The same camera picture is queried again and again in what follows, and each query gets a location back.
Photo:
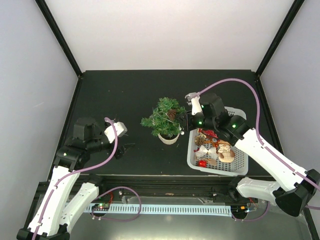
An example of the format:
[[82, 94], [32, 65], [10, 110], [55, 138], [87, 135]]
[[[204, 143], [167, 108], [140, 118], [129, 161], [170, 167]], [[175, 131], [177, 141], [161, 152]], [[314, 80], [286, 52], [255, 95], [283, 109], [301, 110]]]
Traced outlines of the string lights with battery box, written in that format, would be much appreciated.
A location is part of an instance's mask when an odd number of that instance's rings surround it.
[[167, 112], [161, 111], [159, 109], [154, 109], [151, 118], [151, 128], [152, 128], [152, 135], [155, 137], [158, 135], [163, 135], [167, 137], [177, 136], [181, 133], [182, 128], [180, 127], [179, 122], [174, 120], [174, 122], [170, 121]]

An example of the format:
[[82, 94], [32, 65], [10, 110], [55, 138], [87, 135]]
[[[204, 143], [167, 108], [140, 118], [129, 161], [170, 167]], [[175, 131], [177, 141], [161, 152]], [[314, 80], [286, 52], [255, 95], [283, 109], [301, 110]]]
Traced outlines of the red star ornament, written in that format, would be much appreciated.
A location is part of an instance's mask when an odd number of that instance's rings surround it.
[[210, 139], [210, 138], [215, 139], [215, 140], [219, 139], [218, 135], [213, 130], [199, 128], [198, 133], [205, 135], [206, 138], [208, 138], [208, 139]]

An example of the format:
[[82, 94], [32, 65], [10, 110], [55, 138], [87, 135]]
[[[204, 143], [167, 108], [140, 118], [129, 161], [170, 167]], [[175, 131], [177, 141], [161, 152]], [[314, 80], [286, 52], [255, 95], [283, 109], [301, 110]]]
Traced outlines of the small green christmas tree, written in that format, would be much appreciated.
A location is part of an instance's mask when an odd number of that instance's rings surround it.
[[158, 137], [165, 145], [173, 145], [182, 132], [178, 116], [185, 112], [185, 107], [180, 106], [177, 99], [163, 97], [152, 109], [152, 114], [149, 117], [143, 117], [140, 124], [151, 128], [151, 134]]

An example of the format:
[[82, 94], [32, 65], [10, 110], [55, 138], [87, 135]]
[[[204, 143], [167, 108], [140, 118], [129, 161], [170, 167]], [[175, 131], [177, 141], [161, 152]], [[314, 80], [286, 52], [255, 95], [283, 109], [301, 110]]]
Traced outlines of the silver bow ornament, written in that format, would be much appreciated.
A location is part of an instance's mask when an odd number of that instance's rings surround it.
[[218, 154], [217, 154], [217, 149], [215, 147], [211, 147], [207, 149], [204, 145], [201, 145], [198, 151], [194, 153], [195, 159], [200, 160], [201, 158], [204, 158], [205, 156], [208, 156], [210, 159], [217, 159]]

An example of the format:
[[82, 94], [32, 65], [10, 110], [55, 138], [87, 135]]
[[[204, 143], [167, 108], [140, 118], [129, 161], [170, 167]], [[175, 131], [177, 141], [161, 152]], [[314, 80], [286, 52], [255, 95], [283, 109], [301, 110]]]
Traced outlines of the white plastic basket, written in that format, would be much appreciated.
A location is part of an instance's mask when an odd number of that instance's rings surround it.
[[205, 156], [199, 160], [195, 159], [195, 152], [200, 148], [195, 144], [195, 137], [198, 136], [198, 130], [192, 130], [189, 132], [189, 139], [188, 139], [188, 150], [187, 150], [187, 157], [186, 162], [187, 165], [193, 169], [200, 172], [204, 172], [205, 174], [209, 175], [224, 175], [224, 176], [238, 176], [238, 175], [246, 175], [248, 173], [249, 168], [249, 160], [248, 155], [243, 151], [239, 150], [235, 146], [232, 146], [231, 149], [235, 153], [234, 161], [231, 163], [224, 163], [221, 162], [218, 158], [216, 159], [217, 165], [212, 166], [207, 163], [207, 168], [199, 167], [198, 161], [209, 159], [208, 156]]

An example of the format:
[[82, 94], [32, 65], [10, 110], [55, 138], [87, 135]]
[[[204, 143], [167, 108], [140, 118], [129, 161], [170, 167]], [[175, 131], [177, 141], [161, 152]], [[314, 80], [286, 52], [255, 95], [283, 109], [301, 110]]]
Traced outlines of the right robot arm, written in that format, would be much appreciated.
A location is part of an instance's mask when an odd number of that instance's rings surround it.
[[185, 98], [191, 110], [178, 117], [185, 132], [212, 130], [220, 141], [247, 154], [274, 178], [274, 181], [263, 181], [243, 177], [228, 187], [228, 198], [234, 202], [242, 198], [265, 200], [290, 216], [299, 216], [319, 188], [320, 173], [306, 170], [285, 157], [262, 139], [245, 118], [230, 115], [216, 94], [192, 92]]

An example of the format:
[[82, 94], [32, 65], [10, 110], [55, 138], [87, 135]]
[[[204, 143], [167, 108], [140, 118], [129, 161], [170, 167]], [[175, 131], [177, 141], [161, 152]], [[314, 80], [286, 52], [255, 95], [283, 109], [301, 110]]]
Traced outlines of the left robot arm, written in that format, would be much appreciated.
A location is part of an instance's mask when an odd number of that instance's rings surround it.
[[126, 145], [118, 146], [119, 138], [128, 131], [125, 124], [107, 117], [104, 121], [105, 129], [91, 117], [75, 122], [72, 136], [56, 152], [43, 200], [28, 226], [18, 231], [18, 240], [68, 240], [86, 207], [107, 195], [103, 178], [90, 175], [68, 201], [81, 173], [97, 169], [113, 157], [118, 159], [126, 151]]

